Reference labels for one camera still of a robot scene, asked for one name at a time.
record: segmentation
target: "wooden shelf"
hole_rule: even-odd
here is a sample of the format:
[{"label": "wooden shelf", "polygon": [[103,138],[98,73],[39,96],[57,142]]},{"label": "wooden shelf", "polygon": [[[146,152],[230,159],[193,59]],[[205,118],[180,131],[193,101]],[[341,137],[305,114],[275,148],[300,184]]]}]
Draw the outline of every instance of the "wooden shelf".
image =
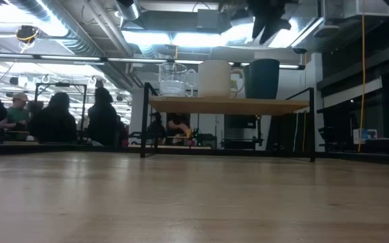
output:
[{"label": "wooden shelf", "polygon": [[308,101],[192,97],[150,97],[149,104],[158,112],[227,115],[284,115],[309,106]]}]

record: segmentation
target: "green shirt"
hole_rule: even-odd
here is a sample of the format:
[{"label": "green shirt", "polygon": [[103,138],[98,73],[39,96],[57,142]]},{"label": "green shirt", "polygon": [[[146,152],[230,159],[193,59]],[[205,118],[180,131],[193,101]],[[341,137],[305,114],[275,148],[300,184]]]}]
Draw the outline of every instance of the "green shirt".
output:
[{"label": "green shirt", "polygon": [[20,121],[28,121],[29,114],[26,109],[17,109],[14,107],[10,107],[7,109],[7,122],[9,124],[18,123]]}]

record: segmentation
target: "dark teal mug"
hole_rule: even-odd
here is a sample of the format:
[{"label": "dark teal mug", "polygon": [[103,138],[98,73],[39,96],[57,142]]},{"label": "dark teal mug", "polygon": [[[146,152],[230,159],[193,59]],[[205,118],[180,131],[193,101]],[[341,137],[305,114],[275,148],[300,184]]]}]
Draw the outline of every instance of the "dark teal mug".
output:
[{"label": "dark teal mug", "polygon": [[280,62],[260,59],[244,67],[245,91],[248,99],[276,99]]}]

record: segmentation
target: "water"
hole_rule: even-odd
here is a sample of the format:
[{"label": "water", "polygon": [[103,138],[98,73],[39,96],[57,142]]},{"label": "water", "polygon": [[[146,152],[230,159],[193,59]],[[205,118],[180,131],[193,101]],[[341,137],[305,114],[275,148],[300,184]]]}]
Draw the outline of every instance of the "water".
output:
[{"label": "water", "polygon": [[163,80],[160,82],[160,95],[167,97],[184,97],[186,85],[178,80]]}]

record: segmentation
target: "wood grain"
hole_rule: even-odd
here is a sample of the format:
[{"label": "wood grain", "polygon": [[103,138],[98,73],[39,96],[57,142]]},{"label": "wood grain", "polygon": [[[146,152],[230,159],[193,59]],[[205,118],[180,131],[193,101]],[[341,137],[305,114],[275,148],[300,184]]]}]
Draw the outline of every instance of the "wood grain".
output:
[{"label": "wood grain", "polygon": [[308,101],[197,97],[150,97],[149,104],[158,112],[228,115],[284,115],[309,106]]},{"label": "wood grain", "polygon": [[0,242],[389,242],[389,166],[321,160],[0,156]]}]

